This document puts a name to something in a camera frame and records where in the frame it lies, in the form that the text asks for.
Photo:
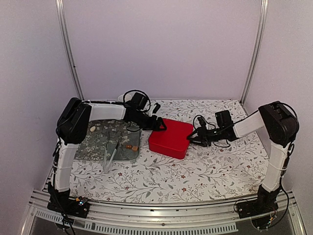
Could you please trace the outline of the red chocolate box base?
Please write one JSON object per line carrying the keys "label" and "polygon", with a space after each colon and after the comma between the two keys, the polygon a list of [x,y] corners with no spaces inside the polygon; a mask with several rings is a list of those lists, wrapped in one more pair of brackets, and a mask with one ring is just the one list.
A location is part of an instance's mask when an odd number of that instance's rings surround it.
{"label": "red chocolate box base", "polygon": [[185,158],[189,141],[169,140],[169,141],[148,141],[149,149],[153,152],[182,160]]}

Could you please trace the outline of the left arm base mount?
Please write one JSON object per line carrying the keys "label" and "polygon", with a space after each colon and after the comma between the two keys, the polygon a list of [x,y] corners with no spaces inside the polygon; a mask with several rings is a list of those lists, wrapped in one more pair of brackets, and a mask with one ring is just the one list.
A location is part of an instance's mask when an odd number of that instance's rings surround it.
{"label": "left arm base mount", "polygon": [[47,208],[51,211],[87,218],[90,204],[88,198],[79,196],[75,199],[69,197],[70,190],[59,192],[54,188],[48,188],[50,200]]}

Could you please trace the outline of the front aluminium rail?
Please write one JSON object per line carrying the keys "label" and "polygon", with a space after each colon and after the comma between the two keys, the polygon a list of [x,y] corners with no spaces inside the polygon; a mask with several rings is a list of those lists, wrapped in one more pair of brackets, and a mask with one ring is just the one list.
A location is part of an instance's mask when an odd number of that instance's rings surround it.
{"label": "front aluminium rail", "polygon": [[239,200],[198,203],[131,204],[90,201],[86,218],[68,225],[61,214],[47,208],[49,195],[34,190],[22,223],[23,235],[306,235],[292,192],[280,193],[278,210],[240,217]]}

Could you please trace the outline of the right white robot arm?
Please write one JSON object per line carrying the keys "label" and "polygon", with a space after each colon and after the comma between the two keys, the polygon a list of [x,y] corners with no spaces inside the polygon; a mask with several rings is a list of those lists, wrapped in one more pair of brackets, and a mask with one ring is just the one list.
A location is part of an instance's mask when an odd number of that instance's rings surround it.
{"label": "right white robot arm", "polygon": [[281,101],[260,106],[257,111],[239,121],[232,120],[230,111],[219,111],[215,113],[217,127],[213,129],[207,128],[205,118],[200,115],[196,117],[200,126],[187,136],[187,140],[202,147],[221,140],[232,142],[261,128],[266,129],[270,140],[269,163],[258,189],[258,194],[263,195],[253,202],[255,212],[264,213],[272,205],[268,195],[282,189],[281,180],[288,168],[300,127],[296,111]]}

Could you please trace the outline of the floral tablecloth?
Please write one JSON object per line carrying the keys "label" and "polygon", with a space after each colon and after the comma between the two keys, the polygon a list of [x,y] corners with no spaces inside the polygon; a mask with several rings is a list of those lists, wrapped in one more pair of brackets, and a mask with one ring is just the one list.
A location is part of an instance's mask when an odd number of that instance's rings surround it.
{"label": "floral tablecloth", "polygon": [[94,200],[184,203],[254,194],[265,177],[269,158],[256,134],[229,147],[192,145],[183,160],[150,151],[148,136],[142,132],[135,160],[115,161],[108,173],[100,163],[74,160],[77,146],[58,144],[56,187]]}

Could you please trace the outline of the light blue mug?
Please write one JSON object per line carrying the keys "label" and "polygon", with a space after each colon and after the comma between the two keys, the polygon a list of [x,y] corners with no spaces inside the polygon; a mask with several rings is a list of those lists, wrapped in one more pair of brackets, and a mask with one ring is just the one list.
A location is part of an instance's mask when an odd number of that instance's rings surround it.
{"label": "light blue mug", "polygon": [[128,94],[122,94],[117,99],[119,102],[124,102],[128,100]]}

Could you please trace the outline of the red box lid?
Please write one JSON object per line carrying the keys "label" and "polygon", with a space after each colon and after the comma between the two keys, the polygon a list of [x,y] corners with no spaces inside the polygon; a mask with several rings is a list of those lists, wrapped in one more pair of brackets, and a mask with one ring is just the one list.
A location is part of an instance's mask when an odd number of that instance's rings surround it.
{"label": "red box lid", "polygon": [[177,121],[173,119],[163,119],[167,130],[153,131],[148,141],[169,141],[169,140],[187,140],[187,136],[193,132],[193,125],[187,122]]}

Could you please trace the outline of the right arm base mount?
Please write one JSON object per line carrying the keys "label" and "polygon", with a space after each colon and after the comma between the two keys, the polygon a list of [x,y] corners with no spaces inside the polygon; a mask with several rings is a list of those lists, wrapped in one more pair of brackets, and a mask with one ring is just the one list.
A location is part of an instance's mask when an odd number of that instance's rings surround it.
{"label": "right arm base mount", "polygon": [[262,186],[259,186],[257,198],[255,200],[239,200],[234,204],[234,211],[240,218],[256,216],[278,209],[276,201],[280,187],[275,191],[268,192]]}

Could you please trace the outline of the aluminium frame post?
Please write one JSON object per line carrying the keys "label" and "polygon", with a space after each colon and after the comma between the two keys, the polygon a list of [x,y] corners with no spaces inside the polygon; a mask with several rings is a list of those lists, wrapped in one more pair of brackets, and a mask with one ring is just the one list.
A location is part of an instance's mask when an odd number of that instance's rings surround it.
{"label": "aluminium frame post", "polygon": [[249,68],[248,68],[244,90],[243,90],[241,100],[240,100],[241,104],[243,105],[246,103],[249,90],[252,84],[254,72],[256,69],[257,60],[258,60],[259,52],[261,49],[263,34],[264,34],[265,26],[266,26],[267,13],[268,13],[268,0],[262,0],[254,48],[253,48],[252,57],[251,57],[251,61],[250,61]]}
{"label": "aluminium frame post", "polygon": [[66,14],[64,9],[64,1],[63,0],[56,0],[56,10],[57,10],[57,16],[58,21],[60,25],[60,31],[61,36],[65,48],[66,58],[69,65],[70,74],[73,80],[74,88],[76,91],[77,96],[84,100],[84,94],[82,90],[82,86],[78,77],[77,69],[76,69],[76,63],[74,61],[71,45],[70,45],[70,39],[69,39],[69,33],[67,29],[67,23],[66,23]]}

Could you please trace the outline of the green floral tray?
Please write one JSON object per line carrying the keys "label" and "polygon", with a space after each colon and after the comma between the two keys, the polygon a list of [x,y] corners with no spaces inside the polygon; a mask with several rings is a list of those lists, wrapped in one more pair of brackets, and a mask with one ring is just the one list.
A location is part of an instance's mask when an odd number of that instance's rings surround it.
{"label": "green floral tray", "polygon": [[132,161],[139,156],[141,130],[134,123],[122,120],[94,120],[89,122],[85,139],[75,153],[76,160],[110,160],[116,149],[114,161]]}

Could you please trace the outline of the right aluminium frame post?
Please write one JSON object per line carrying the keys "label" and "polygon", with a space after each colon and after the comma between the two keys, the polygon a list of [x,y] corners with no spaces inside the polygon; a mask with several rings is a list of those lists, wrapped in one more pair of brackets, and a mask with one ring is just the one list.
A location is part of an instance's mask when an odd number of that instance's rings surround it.
{"label": "right aluminium frame post", "polygon": [[249,90],[252,84],[254,72],[256,69],[257,60],[258,60],[259,52],[261,49],[263,34],[264,34],[265,26],[266,26],[267,13],[268,13],[268,0],[262,0],[254,48],[253,48],[252,57],[251,57],[251,61],[250,61],[249,68],[248,68],[244,90],[243,90],[241,100],[240,100],[241,104],[243,105],[246,103]]}

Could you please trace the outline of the left aluminium frame post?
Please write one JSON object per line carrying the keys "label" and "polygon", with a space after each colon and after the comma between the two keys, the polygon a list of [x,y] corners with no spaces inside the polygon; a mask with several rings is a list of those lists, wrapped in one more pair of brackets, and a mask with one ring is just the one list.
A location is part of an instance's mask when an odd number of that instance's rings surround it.
{"label": "left aluminium frame post", "polygon": [[67,29],[67,23],[66,23],[66,14],[64,9],[64,1],[63,0],[56,0],[56,10],[57,10],[57,16],[58,21],[60,25],[60,31],[61,36],[65,48],[66,58],[69,65],[70,74],[73,80],[74,88],[76,91],[77,96],[84,100],[84,94],[82,90],[82,86],[78,77],[77,69],[76,69],[76,63],[74,61],[71,45],[70,45],[70,39],[69,39],[69,33]]}

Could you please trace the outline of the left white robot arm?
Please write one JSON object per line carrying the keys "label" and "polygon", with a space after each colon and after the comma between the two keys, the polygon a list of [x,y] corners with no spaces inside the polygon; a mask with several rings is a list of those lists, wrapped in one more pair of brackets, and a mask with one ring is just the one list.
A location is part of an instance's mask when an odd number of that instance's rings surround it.
{"label": "left white robot arm", "polygon": [[56,145],[51,186],[57,193],[69,192],[70,172],[76,151],[85,139],[89,123],[95,120],[122,120],[136,124],[145,131],[165,131],[167,126],[154,109],[145,109],[149,98],[135,91],[128,101],[90,101],[73,97],[57,121]]}

